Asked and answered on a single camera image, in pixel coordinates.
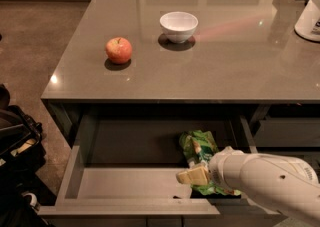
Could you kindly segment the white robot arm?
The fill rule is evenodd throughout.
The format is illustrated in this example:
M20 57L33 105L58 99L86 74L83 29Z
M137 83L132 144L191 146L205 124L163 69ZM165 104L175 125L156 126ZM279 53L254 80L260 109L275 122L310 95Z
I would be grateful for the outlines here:
M244 153L228 146L210 161L176 174L181 184L239 190L256 204L320 227L320 183L313 168L296 157Z

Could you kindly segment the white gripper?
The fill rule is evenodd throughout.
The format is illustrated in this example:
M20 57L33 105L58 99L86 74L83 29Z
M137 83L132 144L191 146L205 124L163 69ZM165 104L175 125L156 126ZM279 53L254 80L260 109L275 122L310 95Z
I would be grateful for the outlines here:
M239 162L244 153L227 146L216 153L208 163L208 171L203 165L195 165L176 174L177 181L181 184L203 186L212 182L228 195L239 195L240 192L227 183L231 174L239 172Z

